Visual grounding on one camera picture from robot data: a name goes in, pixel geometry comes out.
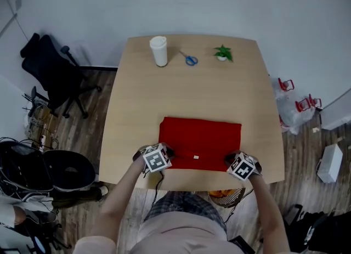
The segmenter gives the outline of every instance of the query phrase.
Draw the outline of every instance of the white box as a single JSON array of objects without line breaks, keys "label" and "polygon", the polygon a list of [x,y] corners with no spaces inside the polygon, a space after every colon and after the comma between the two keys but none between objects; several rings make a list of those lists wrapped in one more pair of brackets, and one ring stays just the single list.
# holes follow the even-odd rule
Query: white box
[{"label": "white box", "polygon": [[161,143],[147,147],[143,158],[150,172],[160,171],[172,166],[171,160]]},{"label": "white box", "polygon": [[325,147],[317,175],[324,183],[334,183],[338,178],[342,151],[337,144]]},{"label": "white box", "polygon": [[239,153],[236,154],[235,160],[227,172],[235,178],[245,181],[255,169],[252,158],[244,153]]}]

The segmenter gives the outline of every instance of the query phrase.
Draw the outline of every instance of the green plant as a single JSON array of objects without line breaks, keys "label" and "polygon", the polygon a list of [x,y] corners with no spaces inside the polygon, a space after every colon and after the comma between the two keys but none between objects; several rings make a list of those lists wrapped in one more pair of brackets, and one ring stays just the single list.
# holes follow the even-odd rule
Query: green plant
[{"label": "green plant", "polygon": [[220,56],[220,57],[227,57],[229,61],[233,62],[233,57],[231,56],[231,48],[228,47],[224,47],[224,45],[222,45],[221,47],[216,47],[216,50],[218,50],[218,52],[216,52],[216,54],[214,56]]}]

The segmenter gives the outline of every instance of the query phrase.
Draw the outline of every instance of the wooden table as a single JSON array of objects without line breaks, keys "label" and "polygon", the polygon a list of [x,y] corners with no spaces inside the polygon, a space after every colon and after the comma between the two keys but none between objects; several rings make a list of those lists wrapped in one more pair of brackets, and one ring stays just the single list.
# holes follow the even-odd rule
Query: wooden table
[{"label": "wooden table", "polygon": [[[241,123],[241,150],[260,160],[267,183],[284,180],[284,152],[273,90],[256,41],[206,35],[165,35],[168,65],[157,67],[152,36],[130,38],[111,93],[100,159],[100,177],[117,183],[142,145],[158,141],[165,116]],[[213,48],[230,47],[233,63]],[[190,67],[179,50],[198,58]],[[139,178],[154,189],[159,173]],[[243,187],[225,172],[165,170],[163,190],[220,190]]]}]

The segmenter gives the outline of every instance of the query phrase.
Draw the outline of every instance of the small potted plant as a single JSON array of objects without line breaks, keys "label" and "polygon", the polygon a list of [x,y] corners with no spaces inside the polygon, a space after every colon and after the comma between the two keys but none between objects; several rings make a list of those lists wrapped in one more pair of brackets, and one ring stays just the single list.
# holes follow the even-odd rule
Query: small potted plant
[{"label": "small potted plant", "polygon": [[221,47],[216,47],[215,49],[218,50],[218,52],[216,52],[214,56],[217,56],[217,59],[219,61],[226,61],[228,59],[229,61],[233,62],[230,48],[224,47],[224,45],[222,45]]}]

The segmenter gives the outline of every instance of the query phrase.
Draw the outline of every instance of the plaid shorts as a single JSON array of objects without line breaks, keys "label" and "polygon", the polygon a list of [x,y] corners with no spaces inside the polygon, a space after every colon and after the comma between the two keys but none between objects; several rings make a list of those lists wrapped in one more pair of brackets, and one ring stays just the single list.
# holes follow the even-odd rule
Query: plaid shorts
[{"label": "plaid shorts", "polygon": [[169,191],[155,203],[146,216],[145,221],[157,215],[172,211],[204,216],[217,222],[227,232],[227,227],[218,211],[208,201],[189,191]]}]

